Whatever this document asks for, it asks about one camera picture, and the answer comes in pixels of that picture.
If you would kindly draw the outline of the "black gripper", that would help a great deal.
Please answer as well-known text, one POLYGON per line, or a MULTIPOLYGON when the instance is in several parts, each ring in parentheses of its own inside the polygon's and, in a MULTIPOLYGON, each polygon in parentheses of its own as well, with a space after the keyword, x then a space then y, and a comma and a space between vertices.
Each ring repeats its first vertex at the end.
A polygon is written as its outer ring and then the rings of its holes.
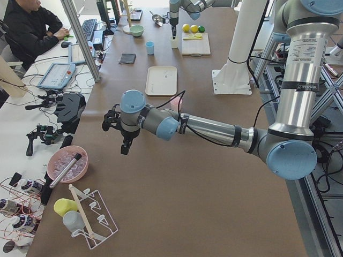
POLYGON ((172 31, 172 39, 176 39, 176 26, 178 24, 178 18, 170 18, 169 21, 171 25, 171 31, 172 31))
POLYGON ((140 134, 140 128, 127 130, 121 126, 120 132, 121 132, 121 135, 123 136, 123 143, 121 145, 121 154, 128 155, 134 138, 136 138, 140 134))

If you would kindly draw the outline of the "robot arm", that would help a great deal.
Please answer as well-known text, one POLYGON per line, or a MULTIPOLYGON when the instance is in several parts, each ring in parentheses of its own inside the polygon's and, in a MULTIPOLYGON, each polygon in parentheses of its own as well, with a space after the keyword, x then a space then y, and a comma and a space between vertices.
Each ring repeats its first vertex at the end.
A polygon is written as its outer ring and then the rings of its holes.
POLYGON ((170 0, 169 1, 169 12, 168 18, 171 25, 172 39, 176 39, 177 36, 177 25, 179 22, 179 11, 184 10, 193 20, 200 17, 200 13, 206 8, 213 5, 215 1, 197 1, 193 3, 187 0, 170 0))
POLYGON ((117 128, 121 153, 129 152, 141 129, 169 140, 187 131, 217 145, 239 147, 258 156, 277 176, 296 180, 317 164, 310 117, 328 37, 339 27, 342 1, 284 1, 275 14, 274 30, 286 33, 290 46, 275 122, 267 130, 242 128, 214 120, 159 110, 137 90, 123 93, 117 128))

